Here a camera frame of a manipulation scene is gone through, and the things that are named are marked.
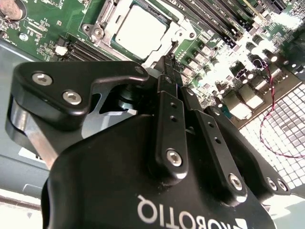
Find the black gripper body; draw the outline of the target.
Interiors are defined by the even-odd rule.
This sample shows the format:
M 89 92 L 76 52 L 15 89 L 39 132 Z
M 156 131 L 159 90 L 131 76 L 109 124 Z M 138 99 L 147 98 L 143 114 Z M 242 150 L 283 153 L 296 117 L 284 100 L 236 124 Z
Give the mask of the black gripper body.
M 231 207 L 212 186 L 204 141 L 187 134 L 189 170 L 164 186 L 148 170 L 152 119 L 133 117 L 66 149 L 43 187 L 45 229 L 272 229 L 252 192 Z

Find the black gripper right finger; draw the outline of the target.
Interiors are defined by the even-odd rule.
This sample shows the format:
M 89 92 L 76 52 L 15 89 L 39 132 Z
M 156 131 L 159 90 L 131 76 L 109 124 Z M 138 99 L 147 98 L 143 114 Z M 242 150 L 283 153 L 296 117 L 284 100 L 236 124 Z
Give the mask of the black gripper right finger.
M 226 205 L 237 206 L 253 194 L 260 203 L 291 195 L 279 173 L 216 107 L 201 108 L 196 94 L 180 88 L 186 122 L 194 128 L 196 148 L 207 163 L 212 192 Z

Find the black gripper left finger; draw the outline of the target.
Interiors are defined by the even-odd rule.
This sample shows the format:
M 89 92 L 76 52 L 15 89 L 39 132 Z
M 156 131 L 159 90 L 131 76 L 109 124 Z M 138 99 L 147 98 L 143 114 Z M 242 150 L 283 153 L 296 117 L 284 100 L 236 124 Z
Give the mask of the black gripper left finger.
M 174 55 L 132 61 L 26 62 L 13 71 L 6 132 L 53 173 L 91 179 L 139 163 L 164 185 L 188 173 Z

